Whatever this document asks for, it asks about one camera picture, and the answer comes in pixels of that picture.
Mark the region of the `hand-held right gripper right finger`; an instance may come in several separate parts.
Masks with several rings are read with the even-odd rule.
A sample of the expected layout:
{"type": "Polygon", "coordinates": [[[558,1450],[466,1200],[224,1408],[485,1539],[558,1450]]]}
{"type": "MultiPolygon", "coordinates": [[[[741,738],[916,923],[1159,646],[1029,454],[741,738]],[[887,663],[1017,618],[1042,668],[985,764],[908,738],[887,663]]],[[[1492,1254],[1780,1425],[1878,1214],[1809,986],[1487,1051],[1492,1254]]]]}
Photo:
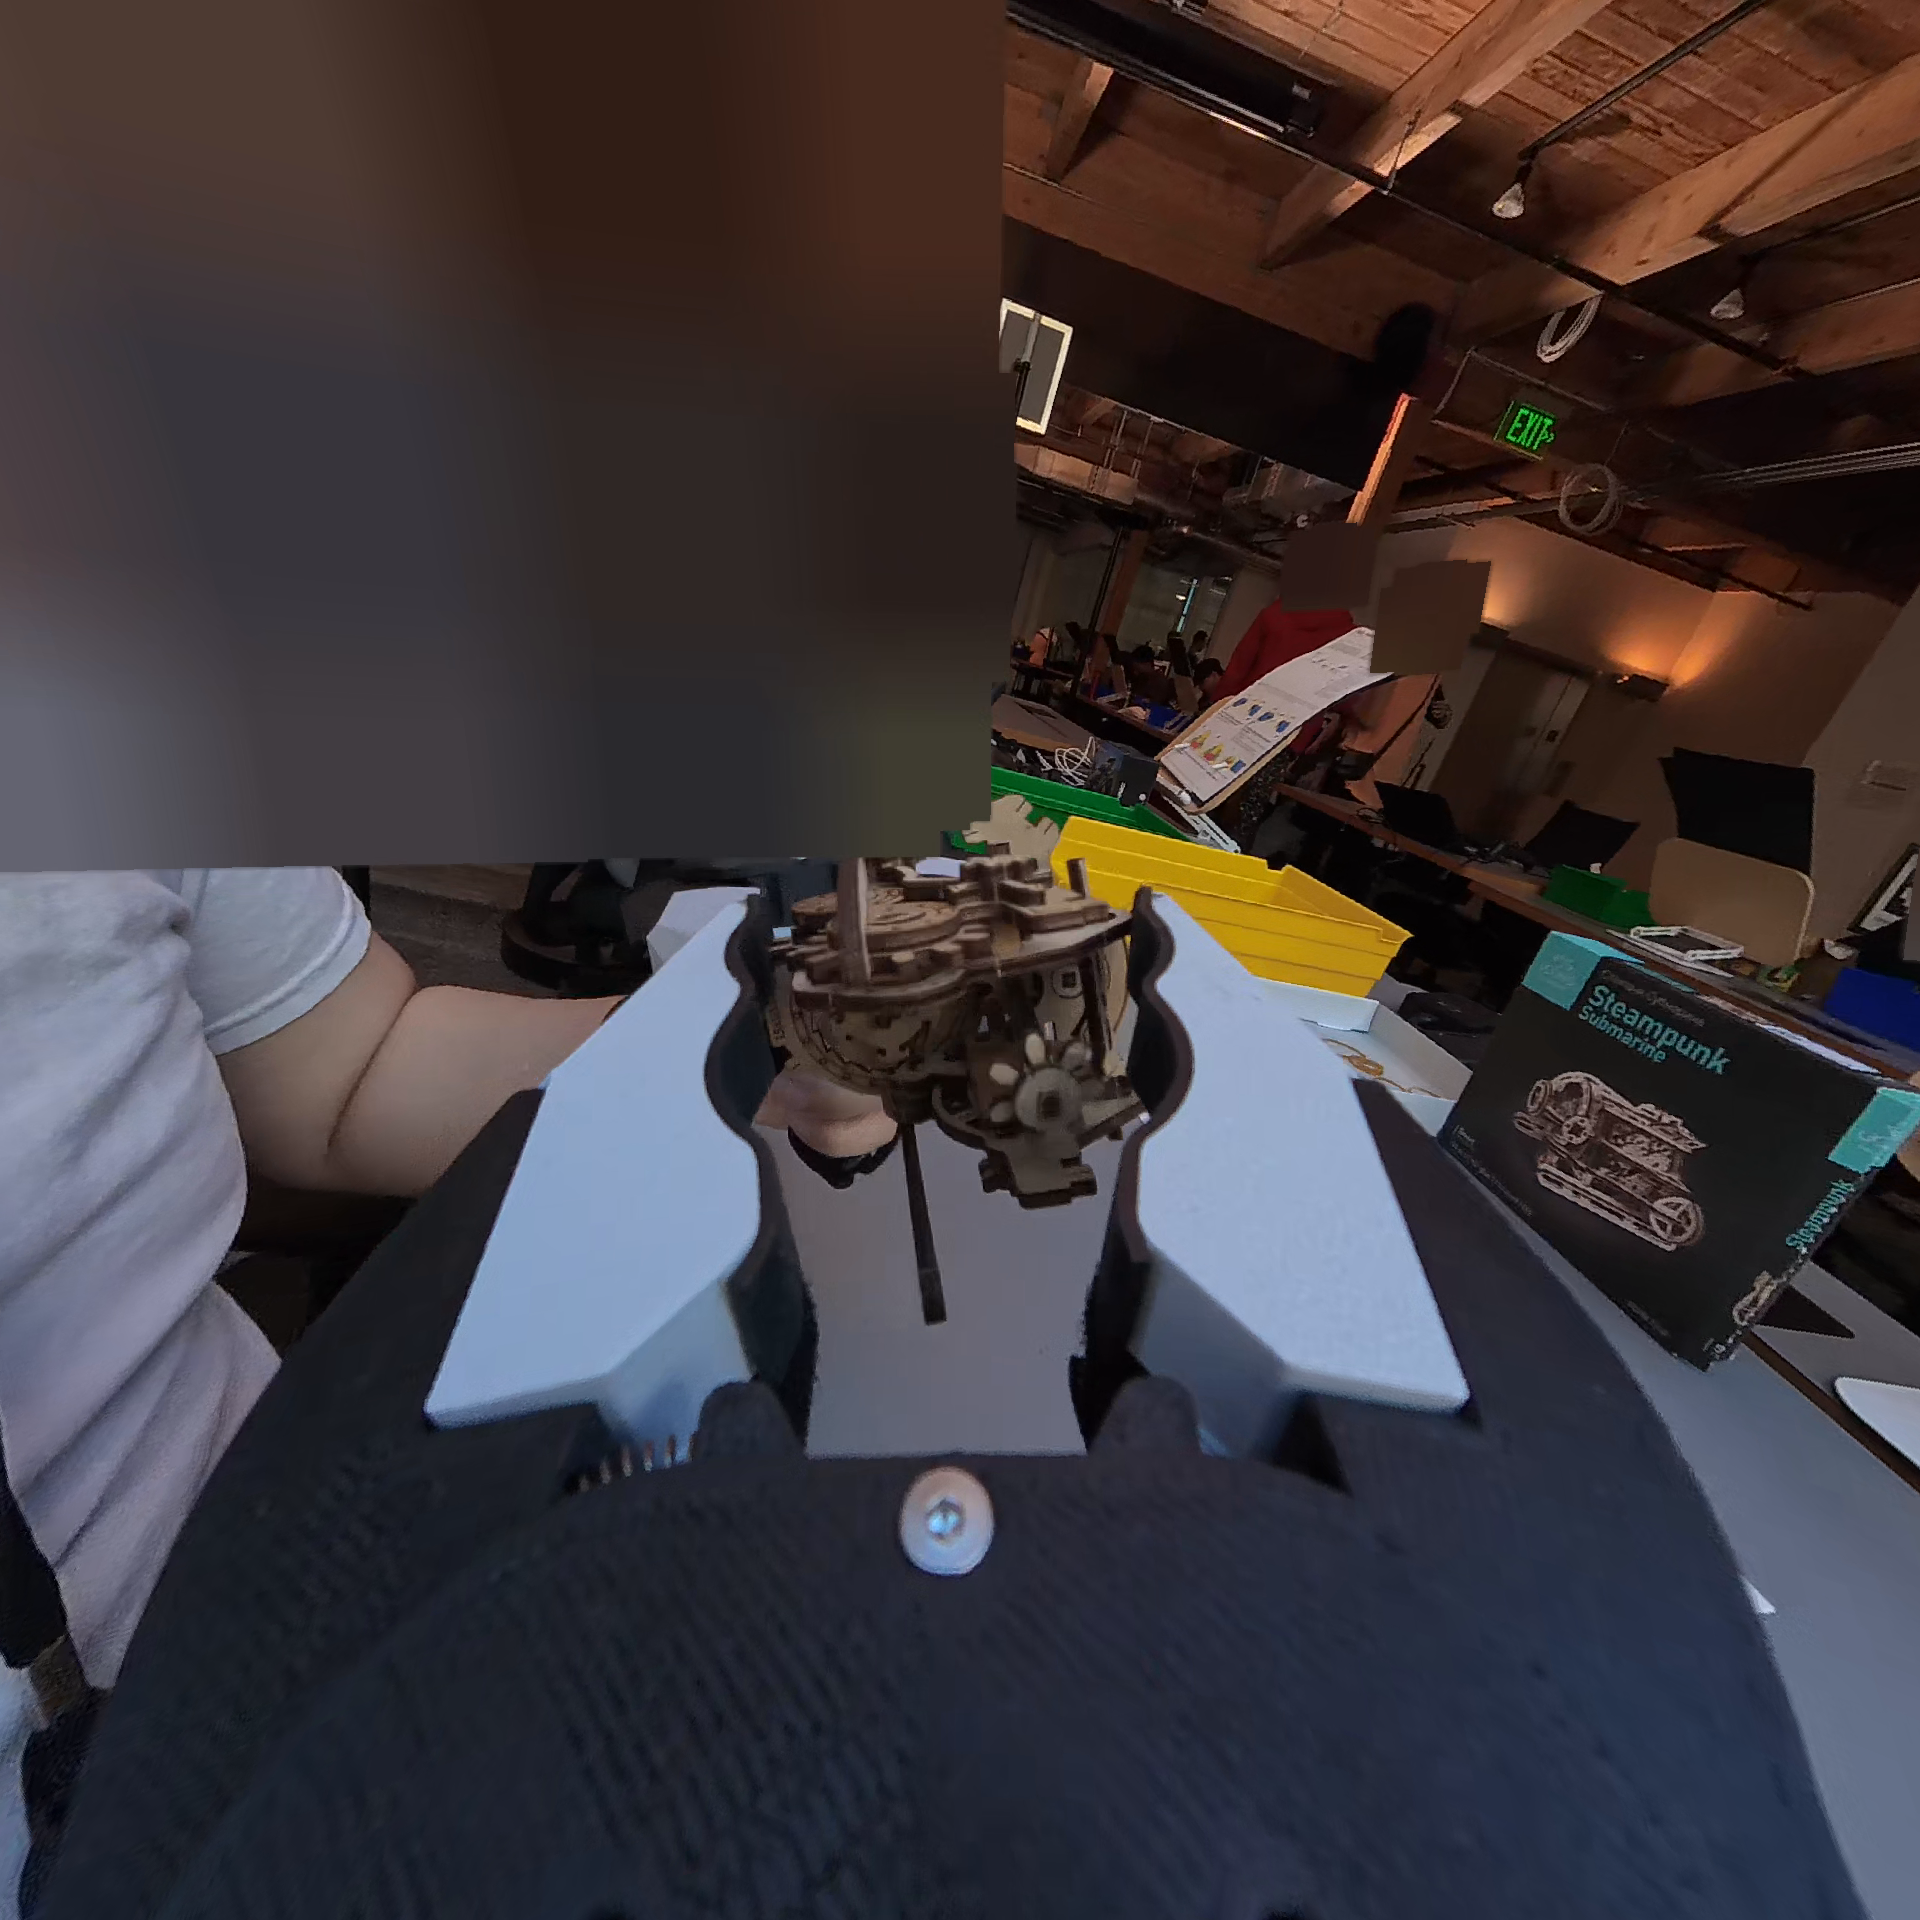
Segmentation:
{"type": "Polygon", "coordinates": [[[1321,993],[1248,971],[1159,890],[1126,945],[1126,1137],[1072,1411],[1093,1450],[1136,1386],[1214,1456],[1277,1458],[1305,1402],[1452,1419],[1471,1402],[1321,993]]]}

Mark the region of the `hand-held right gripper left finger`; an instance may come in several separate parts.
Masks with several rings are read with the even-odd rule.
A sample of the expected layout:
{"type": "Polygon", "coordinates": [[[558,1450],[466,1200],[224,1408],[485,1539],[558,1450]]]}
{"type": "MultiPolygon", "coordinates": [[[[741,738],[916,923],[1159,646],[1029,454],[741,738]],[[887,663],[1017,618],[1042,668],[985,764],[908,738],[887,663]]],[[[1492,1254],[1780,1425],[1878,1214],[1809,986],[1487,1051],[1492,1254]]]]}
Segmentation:
{"type": "Polygon", "coordinates": [[[806,1441],[818,1320],[773,1150],[773,907],[689,894],[686,939],[538,1088],[423,1416],[442,1432],[591,1408],[684,1450],[721,1386],[806,1441]]]}

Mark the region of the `wooden gear model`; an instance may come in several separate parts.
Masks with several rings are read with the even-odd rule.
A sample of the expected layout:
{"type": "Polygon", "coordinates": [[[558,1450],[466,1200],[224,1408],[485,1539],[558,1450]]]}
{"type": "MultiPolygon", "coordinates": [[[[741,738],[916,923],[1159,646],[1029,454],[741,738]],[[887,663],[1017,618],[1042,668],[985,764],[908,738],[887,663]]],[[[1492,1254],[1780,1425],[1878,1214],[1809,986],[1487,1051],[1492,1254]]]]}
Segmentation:
{"type": "Polygon", "coordinates": [[[922,874],[850,859],[773,935],[774,1044],[905,1129],[978,1154],[985,1194],[1062,1209],[1143,1105],[1120,1051],[1133,918],[993,847],[922,874]]]}

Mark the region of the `person's left forearm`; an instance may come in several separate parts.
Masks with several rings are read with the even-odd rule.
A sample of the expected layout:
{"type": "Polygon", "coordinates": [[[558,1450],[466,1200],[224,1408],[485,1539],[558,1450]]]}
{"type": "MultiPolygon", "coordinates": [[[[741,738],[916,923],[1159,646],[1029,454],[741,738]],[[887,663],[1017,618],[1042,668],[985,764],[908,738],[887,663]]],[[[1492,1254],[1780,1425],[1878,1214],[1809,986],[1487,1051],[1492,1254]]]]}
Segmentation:
{"type": "Polygon", "coordinates": [[[372,935],[318,1007],[222,1057],[246,1170],[308,1194],[417,1199],[616,1007],[420,988],[372,935]]]}

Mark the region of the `black model kit box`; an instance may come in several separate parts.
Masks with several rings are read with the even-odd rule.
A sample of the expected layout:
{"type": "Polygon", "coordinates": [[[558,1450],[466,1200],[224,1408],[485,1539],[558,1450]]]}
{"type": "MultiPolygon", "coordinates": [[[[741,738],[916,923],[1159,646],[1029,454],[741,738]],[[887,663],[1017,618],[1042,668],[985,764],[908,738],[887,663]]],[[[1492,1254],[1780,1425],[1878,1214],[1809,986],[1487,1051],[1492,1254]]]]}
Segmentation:
{"type": "Polygon", "coordinates": [[[1556,930],[1439,1145],[1669,1356],[1708,1371],[1914,1123],[1913,1086],[1556,930]]]}

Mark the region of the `person's left hand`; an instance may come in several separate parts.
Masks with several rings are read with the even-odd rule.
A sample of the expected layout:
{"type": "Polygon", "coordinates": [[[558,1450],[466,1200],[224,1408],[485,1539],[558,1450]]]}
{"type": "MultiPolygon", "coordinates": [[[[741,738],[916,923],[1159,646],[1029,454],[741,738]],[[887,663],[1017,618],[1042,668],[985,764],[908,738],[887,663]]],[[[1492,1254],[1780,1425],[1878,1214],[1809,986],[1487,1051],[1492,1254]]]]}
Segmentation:
{"type": "Polygon", "coordinates": [[[753,1123],[788,1134],[824,1161],[863,1161],[897,1137],[896,1119],[874,1096],[838,1088],[799,1064],[774,1074],[753,1123]]]}

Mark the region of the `white cardboard tray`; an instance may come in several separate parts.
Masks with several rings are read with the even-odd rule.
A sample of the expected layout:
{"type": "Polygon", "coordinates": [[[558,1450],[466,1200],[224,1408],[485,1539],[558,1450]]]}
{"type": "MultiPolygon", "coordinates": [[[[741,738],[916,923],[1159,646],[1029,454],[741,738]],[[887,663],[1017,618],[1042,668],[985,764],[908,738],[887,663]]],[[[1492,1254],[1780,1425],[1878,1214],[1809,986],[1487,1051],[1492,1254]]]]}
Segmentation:
{"type": "Polygon", "coordinates": [[[1376,999],[1294,988],[1277,996],[1352,1081],[1383,1088],[1422,1123],[1439,1123],[1471,1081],[1471,1067],[1376,999]]]}

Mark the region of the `yellow plastic bin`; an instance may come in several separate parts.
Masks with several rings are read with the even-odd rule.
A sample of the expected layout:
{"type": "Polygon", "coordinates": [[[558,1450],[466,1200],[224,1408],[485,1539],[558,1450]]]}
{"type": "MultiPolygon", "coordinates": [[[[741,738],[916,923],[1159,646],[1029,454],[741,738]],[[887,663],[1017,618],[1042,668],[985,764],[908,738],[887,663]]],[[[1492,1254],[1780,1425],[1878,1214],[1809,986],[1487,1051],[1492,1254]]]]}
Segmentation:
{"type": "Polygon", "coordinates": [[[1249,855],[1090,819],[1069,819],[1048,866],[1068,883],[1088,870],[1090,894],[1130,910],[1149,887],[1177,903],[1228,953],[1261,978],[1364,999],[1408,943],[1408,932],[1321,881],[1249,855]]]}

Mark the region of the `laser-cut plywood sheet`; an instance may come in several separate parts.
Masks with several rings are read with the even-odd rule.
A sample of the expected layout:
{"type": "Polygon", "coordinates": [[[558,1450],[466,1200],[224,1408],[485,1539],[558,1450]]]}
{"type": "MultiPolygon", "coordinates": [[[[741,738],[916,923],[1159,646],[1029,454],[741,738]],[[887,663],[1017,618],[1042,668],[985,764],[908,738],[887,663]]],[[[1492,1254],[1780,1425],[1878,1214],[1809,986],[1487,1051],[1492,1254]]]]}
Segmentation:
{"type": "Polygon", "coordinates": [[[1040,812],[1030,798],[1010,791],[996,796],[981,822],[957,833],[954,849],[966,857],[990,857],[999,850],[1048,866],[1061,834],[1058,822],[1040,812]]]}

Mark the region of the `printed instruction sheet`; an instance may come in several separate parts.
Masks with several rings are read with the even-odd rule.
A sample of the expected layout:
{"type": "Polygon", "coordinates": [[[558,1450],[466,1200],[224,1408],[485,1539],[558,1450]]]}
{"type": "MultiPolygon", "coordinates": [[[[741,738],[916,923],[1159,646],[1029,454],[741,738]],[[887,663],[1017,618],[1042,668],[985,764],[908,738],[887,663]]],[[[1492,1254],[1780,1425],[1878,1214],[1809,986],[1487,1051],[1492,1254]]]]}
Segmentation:
{"type": "Polygon", "coordinates": [[[1370,668],[1373,646],[1370,628],[1351,628],[1205,708],[1159,755],[1159,791],[1189,810],[1239,794],[1310,721],[1388,681],[1370,668]]]}

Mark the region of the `person in white shirt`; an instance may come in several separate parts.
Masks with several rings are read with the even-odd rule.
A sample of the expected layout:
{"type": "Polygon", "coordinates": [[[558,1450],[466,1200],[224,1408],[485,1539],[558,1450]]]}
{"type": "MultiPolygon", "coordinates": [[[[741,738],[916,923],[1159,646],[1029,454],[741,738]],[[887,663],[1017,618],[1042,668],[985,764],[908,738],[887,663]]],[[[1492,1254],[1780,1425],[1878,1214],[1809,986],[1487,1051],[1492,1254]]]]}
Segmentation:
{"type": "Polygon", "coordinates": [[[276,1371],[216,1284],[248,1190],[220,1059],[368,935],[327,870],[2,881],[7,1474],[98,1688],[276,1371]]]}

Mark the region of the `plywood board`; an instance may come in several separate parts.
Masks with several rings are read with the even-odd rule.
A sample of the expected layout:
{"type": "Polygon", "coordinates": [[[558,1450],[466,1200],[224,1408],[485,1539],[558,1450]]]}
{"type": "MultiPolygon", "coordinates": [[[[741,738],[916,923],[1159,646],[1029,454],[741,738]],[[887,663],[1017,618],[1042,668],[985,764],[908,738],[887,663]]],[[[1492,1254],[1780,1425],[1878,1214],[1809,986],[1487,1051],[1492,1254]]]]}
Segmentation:
{"type": "Polygon", "coordinates": [[[1645,891],[1652,926],[1705,932],[1759,970],[1790,970],[1808,948],[1814,886],[1792,866],[1669,838],[1645,891]]]}

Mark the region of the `white flat base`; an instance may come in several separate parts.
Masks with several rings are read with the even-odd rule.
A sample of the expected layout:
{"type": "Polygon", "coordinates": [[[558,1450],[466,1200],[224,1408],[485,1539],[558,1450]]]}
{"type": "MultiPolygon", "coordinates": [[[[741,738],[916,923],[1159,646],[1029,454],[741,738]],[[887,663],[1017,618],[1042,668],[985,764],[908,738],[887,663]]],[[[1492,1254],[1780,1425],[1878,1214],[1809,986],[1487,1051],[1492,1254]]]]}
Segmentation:
{"type": "Polygon", "coordinates": [[[1865,1430],[1917,1473],[1920,1393],[1914,1386],[1837,1376],[1833,1395],[1865,1430]]]}

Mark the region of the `square light panel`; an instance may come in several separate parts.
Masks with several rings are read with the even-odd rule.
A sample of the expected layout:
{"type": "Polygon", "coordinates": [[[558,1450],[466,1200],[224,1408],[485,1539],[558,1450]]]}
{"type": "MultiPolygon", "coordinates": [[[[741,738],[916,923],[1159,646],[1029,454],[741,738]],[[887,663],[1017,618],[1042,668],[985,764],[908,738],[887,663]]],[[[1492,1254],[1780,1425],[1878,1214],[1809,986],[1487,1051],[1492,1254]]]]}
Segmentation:
{"type": "Polygon", "coordinates": [[[1012,379],[1017,433],[1036,440],[1046,435],[1069,347],[1069,323],[1015,299],[999,303],[996,364],[1012,379]]]}

